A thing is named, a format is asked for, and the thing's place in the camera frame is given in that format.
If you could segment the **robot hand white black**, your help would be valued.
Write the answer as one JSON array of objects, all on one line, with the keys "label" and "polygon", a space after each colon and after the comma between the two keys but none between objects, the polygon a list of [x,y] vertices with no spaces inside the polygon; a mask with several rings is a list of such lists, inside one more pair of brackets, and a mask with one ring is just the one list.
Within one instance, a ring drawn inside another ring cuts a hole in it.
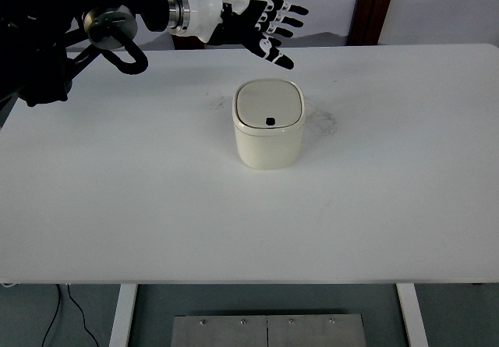
[{"label": "robot hand white black", "polygon": [[300,28],[308,10],[286,0],[187,0],[187,36],[218,46],[239,44],[252,54],[284,69],[294,62],[280,50],[281,39]]}]

